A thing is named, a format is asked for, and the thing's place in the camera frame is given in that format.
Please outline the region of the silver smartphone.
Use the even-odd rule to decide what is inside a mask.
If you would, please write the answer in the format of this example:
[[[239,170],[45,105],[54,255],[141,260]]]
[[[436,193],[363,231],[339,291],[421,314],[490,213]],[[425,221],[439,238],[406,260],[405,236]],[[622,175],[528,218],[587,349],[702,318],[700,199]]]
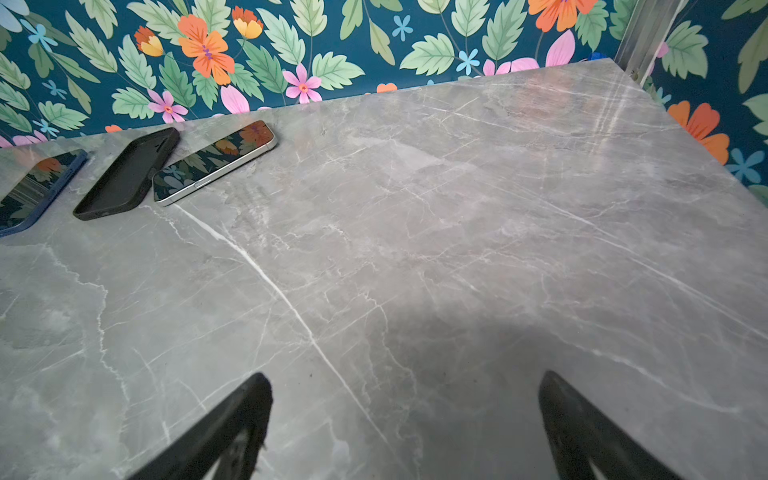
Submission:
[[[202,189],[277,146],[263,121],[252,122],[158,171],[152,179],[153,199],[168,206]]]

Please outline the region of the black phone case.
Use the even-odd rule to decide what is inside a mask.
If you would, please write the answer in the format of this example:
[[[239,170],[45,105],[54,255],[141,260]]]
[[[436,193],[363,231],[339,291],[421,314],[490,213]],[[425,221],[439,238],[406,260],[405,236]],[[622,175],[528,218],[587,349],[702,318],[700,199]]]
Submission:
[[[75,207],[74,217],[90,221],[137,207],[179,140],[179,131],[169,127],[131,141]]]

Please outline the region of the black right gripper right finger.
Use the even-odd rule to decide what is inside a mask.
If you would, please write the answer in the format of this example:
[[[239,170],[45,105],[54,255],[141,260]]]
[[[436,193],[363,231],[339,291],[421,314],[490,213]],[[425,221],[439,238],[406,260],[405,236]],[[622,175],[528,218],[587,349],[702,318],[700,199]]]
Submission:
[[[554,371],[538,388],[555,468],[561,479],[678,479]]]

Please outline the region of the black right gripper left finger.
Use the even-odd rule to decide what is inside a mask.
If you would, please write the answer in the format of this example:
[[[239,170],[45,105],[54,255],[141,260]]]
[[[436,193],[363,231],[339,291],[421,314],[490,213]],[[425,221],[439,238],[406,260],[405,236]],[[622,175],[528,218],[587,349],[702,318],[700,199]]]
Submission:
[[[257,372],[132,479],[249,479],[264,447],[273,391]]]

